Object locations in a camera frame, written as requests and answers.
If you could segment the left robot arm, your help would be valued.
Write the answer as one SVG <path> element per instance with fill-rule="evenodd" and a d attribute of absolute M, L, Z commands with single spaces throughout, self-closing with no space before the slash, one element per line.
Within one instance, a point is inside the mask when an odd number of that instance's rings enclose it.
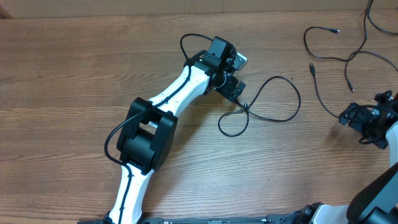
<path fill-rule="evenodd" d="M 115 162 L 121 165 L 122 176 L 114 207 L 103 223 L 139 222 L 150 178 L 171 150 L 180 114 L 212 89 L 235 101 L 245 84 L 233 74 L 247 62 L 233 44 L 214 37 L 207 50 L 186 57 L 181 74 L 163 92 L 131 103 L 126 119 L 111 131 L 119 134 L 116 148 L 121 155 Z"/>

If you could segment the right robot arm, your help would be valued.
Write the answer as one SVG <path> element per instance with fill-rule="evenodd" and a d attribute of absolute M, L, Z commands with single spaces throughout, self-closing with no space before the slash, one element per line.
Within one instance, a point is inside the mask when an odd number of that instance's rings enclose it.
<path fill-rule="evenodd" d="M 370 104 L 350 103 L 338 122 L 358 133 L 358 143 L 384 151 L 384 165 L 367 177 L 346 205 L 325 202 L 304 206 L 292 223 L 397 223 L 397 94 L 390 90 L 374 95 Z"/>

